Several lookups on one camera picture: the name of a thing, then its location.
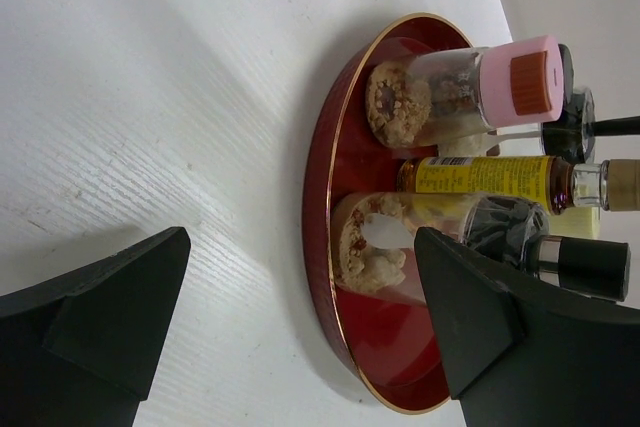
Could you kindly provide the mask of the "short yellow oil bottle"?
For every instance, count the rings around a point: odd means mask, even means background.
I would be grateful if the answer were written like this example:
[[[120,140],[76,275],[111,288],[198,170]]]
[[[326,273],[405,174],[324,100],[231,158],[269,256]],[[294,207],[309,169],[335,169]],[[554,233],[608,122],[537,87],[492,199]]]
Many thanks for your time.
[[[557,156],[425,157],[401,166],[396,188],[411,193],[521,197],[553,215],[582,207],[637,212],[639,162],[571,164]]]

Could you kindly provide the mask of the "cream cap salt shaker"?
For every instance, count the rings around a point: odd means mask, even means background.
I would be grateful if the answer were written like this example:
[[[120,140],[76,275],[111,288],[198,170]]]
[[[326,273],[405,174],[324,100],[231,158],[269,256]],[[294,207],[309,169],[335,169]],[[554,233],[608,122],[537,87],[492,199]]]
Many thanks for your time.
[[[576,207],[549,219],[550,232],[553,235],[598,239],[600,236],[600,209],[595,207]]]

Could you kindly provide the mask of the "pink cap spice jar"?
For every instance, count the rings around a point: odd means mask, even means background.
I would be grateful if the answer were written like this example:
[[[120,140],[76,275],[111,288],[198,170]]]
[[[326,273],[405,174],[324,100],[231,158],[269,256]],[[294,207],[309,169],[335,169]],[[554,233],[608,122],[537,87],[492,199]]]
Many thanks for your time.
[[[559,44],[540,36],[384,61],[366,84],[369,126],[400,149],[555,121],[564,84]]]

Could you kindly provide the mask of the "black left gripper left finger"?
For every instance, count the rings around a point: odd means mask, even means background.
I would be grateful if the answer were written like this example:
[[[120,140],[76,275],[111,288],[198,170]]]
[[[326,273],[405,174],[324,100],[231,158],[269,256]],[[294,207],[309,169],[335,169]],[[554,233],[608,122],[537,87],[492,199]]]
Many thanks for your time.
[[[1,298],[4,426],[130,426],[149,397],[190,253],[171,227]]]

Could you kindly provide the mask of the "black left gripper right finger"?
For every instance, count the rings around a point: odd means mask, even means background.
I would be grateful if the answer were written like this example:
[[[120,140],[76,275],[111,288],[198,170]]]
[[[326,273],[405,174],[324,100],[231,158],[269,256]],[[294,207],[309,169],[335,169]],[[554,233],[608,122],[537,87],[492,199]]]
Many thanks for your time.
[[[414,247],[467,425],[638,425],[638,310],[546,284],[435,229],[419,229]]]

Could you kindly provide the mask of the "black cap pepper grinder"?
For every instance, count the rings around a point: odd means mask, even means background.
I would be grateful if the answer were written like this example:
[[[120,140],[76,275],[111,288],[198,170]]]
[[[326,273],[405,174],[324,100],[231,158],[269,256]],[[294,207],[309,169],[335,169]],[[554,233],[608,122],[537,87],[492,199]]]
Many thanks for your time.
[[[540,124],[535,130],[511,134],[476,134],[441,143],[441,157],[489,156],[489,151],[507,141],[535,139],[541,155],[557,156],[573,163],[593,159],[597,137],[633,136],[639,134],[639,116],[597,121],[595,102],[588,87],[575,88],[563,106],[561,116]]]

